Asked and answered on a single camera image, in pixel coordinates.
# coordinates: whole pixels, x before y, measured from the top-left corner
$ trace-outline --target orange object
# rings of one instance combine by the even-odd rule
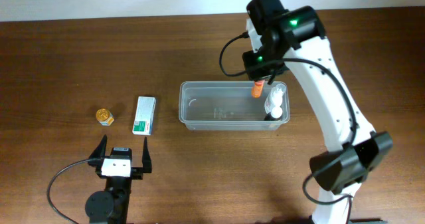
[[[259,98],[261,96],[261,91],[263,91],[264,80],[254,82],[254,87],[252,87],[252,97]]]

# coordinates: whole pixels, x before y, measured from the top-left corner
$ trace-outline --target green label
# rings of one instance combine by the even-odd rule
[[[144,132],[145,131],[145,125],[146,125],[146,122],[145,121],[136,121],[136,122],[134,122],[133,131]]]

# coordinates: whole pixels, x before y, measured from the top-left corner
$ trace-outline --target white bottle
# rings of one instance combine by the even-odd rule
[[[267,114],[270,113],[274,107],[280,107],[282,105],[285,91],[286,87],[283,84],[278,84],[272,88],[264,103],[264,109]]]

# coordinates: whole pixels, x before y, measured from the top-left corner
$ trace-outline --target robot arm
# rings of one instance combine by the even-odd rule
[[[321,126],[328,152],[310,160],[313,177],[321,186],[318,199],[330,202],[343,195],[354,196],[368,172],[391,149],[390,136],[376,134],[355,104],[332,57],[325,29],[311,7],[288,11],[279,0],[253,0],[247,10],[250,19],[246,28],[252,51],[242,56],[246,70],[252,70],[261,62],[277,61],[274,65],[248,72],[249,79],[269,79],[271,84],[276,75],[291,70]],[[311,60],[326,68],[342,86],[347,99],[322,69],[291,62],[291,59]],[[348,105],[355,117],[350,114]],[[340,159],[336,164],[320,170],[336,158]],[[318,205],[312,216],[313,222],[345,223],[349,202],[351,199],[345,198],[333,205]]]

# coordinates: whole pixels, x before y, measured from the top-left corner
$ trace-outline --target green light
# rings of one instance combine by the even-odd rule
[[[290,21],[290,23],[291,23],[292,26],[297,26],[298,20],[292,20],[292,21]]]

